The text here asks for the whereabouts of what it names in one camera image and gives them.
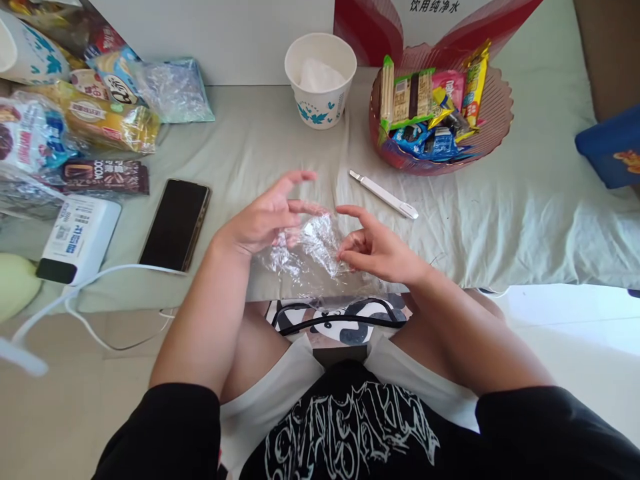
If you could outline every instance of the person's right hand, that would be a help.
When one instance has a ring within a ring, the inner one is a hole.
[[[411,285],[431,268],[400,237],[362,207],[341,205],[338,213],[356,217],[363,228],[351,232],[338,250],[338,258],[356,270],[382,280]]]

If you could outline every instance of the white paper cup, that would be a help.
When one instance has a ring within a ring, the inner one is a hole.
[[[310,57],[340,72],[345,82],[337,88],[319,93],[300,88],[302,62]],[[356,67],[353,49],[335,35],[310,33],[291,44],[285,56],[285,72],[303,122],[316,130],[326,130],[340,121]]]
[[[0,77],[26,85],[69,80],[69,64],[51,40],[0,10]]]

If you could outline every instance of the black smartphone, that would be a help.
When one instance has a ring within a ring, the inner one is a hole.
[[[186,272],[210,196],[211,190],[206,185],[167,180],[140,263]]]

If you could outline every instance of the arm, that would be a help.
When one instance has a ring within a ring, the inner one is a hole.
[[[382,280],[404,283],[445,343],[456,372],[476,395],[538,385],[554,385],[533,352],[504,323],[460,287],[424,262],[391,230],[360,207],[339,213],[360,219],[339,253],[350,266]]]
[[[192,383],[220,398],[235,353],[251,256],[280,229],[300,224],[303,207],[287,196],[294,185],[315,178],[313,172],[289,172],[218,230],[162,344],[149,387]]]

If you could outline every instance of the white tile floor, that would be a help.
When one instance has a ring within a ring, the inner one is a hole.
[[[509,324],[558,382],[640,445],[640,299],[588,285],[512,287],[497,300]],[[90,315],[114,345],[163,324],[156,311]],[[17,327],[0,325],[8,336]],[[88,479],[111,435],[145,392],[158,339],[102,350],[66,315],[42,321],[30,348],[51,368],[40,379],[0,361],[0,478]]]

